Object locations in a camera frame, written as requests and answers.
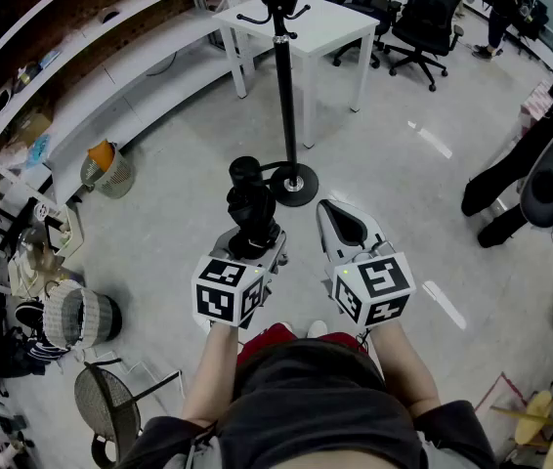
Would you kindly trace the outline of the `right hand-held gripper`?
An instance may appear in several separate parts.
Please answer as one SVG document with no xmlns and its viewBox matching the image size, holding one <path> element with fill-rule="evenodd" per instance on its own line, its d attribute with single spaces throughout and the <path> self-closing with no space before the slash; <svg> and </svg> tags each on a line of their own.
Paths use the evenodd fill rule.
<svg viewBox="0 0 553 469">
<path fill-rule="evenodd" d="M 357 328 L 397 319 L 416 287 L 402 252 L 386 239 L 376 220 L 346 202 L 317 205 L 329 297 Z"/>
</svg>

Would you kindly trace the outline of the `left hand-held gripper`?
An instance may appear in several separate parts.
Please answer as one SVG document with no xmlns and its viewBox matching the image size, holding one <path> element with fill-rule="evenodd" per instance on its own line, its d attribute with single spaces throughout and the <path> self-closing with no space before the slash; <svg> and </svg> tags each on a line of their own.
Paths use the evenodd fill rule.
<svg viewBox="0 0 553 469">
<path fill-rule="evenodd" d="M 270 248 L 270 264 L 220 259 L 234 257 L 230 249 L 233 236 L 234 229 L 221 234 L 210 256 L 200 258 L 192 275 L 192 316 L 201 329 L 210 329 L 216 322 L 246 329 L 271 294 L 273 275 L 288 263 L 284 229 Z"/>
</svg>

